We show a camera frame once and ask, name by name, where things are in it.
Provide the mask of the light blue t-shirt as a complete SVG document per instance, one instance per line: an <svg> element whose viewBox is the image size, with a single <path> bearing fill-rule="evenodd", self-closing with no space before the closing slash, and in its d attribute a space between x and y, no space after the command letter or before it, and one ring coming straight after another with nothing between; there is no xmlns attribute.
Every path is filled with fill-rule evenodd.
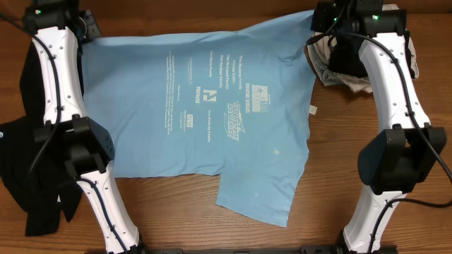
<svg viewBox="0 0 452 254"><path fill-rule="evenodd" d="M217 175L219 206L286 226L309 156L311 18L86 44L84 101L114 141L114 175Z"/></svg>

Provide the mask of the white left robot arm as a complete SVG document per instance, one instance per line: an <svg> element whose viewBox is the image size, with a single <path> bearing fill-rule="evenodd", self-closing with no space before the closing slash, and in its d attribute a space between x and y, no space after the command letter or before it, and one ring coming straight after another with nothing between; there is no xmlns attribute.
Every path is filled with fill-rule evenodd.
<svg viewBox="0 0 452 254"><path fill-rule="evenodd" d="M103 233L106 253L144 253L112 175L109 132L92 120L83 101L82 42L92 24L77 1L35 1L22 18L39 56L44 88L43 126L35 130L38 152L54 149L69 182L83 190Z"/></svg>

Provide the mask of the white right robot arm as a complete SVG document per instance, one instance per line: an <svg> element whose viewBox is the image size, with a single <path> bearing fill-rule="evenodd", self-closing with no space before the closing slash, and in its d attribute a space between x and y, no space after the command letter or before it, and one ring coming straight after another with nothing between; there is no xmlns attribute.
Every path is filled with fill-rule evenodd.
<svg viewBox="0 0 452 254"><path fill-rule="evenodd" d="M358 156L363 189L352 219L337 243L303 246L303 253L395 253L395 246L381 244L391 215L442 163L446 132L431 124L417 98L406 20L405 10L384 10L382 1L317 4L307 44L335 40L330 66L369 78L379 130Z"/></svg>

